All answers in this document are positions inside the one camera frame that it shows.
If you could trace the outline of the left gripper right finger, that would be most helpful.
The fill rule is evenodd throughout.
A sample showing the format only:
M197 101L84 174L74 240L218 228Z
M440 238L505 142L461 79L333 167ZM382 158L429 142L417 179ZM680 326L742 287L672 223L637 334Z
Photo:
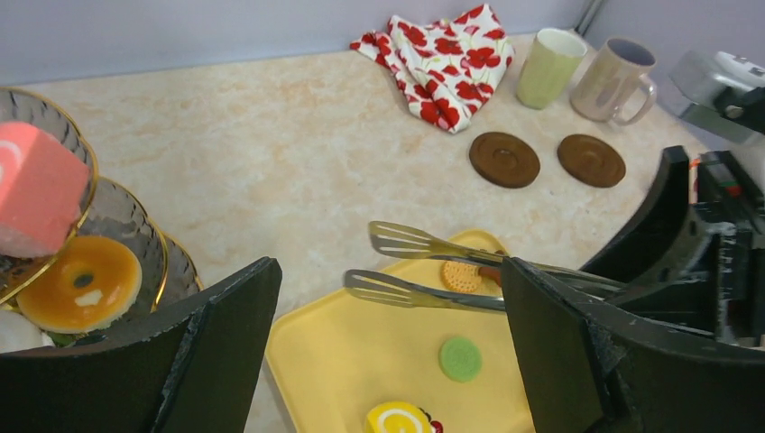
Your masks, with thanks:
M502 291L538 432L761 432L764 354L651 322L519 258Z

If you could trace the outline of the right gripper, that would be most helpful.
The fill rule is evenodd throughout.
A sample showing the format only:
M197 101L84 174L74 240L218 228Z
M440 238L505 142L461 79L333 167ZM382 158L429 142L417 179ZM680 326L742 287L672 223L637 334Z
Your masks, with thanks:
M761 231L743 172L729 152L702 154L688 206L689 166L683 147L663 149L645 199L581 270L630 282L610 300L621 309L756 347L764 332L752 275Z

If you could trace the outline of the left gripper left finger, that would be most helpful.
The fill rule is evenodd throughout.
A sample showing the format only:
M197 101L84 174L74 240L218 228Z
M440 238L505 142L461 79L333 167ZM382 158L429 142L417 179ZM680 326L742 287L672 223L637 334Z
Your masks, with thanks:
M281 279L263 257L82 344L2 355L2 431L243 431Z

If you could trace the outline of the three-tier glass dessert stand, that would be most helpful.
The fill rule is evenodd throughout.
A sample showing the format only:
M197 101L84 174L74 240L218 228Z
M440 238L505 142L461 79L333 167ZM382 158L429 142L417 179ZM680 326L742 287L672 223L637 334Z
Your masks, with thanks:
M102 236L130 249L141 265L141 286L126 322L200 292L203 285L188 252L149 218L122 185L99 173L97 157L72 118L52 101L20 88L1 89L2 121L22 121L51 134L91 171L72 238Z

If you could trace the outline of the green macaron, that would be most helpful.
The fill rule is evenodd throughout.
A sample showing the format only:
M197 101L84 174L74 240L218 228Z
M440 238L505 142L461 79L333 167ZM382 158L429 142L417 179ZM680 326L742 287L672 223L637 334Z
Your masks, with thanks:
M464 336L446 339L438 350L442 373L455 382L470 382L483 368L483 357L477 345Z

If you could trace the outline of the orange glazed donut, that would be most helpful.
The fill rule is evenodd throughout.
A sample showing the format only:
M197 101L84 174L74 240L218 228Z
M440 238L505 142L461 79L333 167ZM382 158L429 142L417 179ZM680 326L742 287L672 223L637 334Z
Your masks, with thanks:
M88 333L123 316L142 280L142 266L127 246L103 236L78 236L43 275L20 290L16 302L43 330Z

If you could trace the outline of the white cream cupcake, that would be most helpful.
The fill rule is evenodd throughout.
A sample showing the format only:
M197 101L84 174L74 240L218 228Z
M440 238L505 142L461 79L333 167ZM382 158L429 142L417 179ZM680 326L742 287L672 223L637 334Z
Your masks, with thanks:
M51 338L23 315L1 311L1 353L11 353L44 346L54 346Z

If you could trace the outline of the metal serving tongs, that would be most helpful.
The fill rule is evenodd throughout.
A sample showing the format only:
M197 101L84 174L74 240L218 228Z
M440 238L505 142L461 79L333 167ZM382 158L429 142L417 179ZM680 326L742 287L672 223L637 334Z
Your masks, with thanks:
M402 224L372 221L368 225L372 248L399 261L381 271L345 272L344 288L354 297L401 308L482 310L504 313L502 287L483 278L476 293L448 290L440 277L444 261L475 266L502 265L507 249L495 236L469 229L450 240Z

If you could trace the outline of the pink swirl roll cake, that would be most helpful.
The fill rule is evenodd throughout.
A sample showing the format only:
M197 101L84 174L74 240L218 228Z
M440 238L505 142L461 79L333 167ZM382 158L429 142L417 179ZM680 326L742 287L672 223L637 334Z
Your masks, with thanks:
M38 258L58 252L81 215L86 163L42 129L1 124L1 254Z

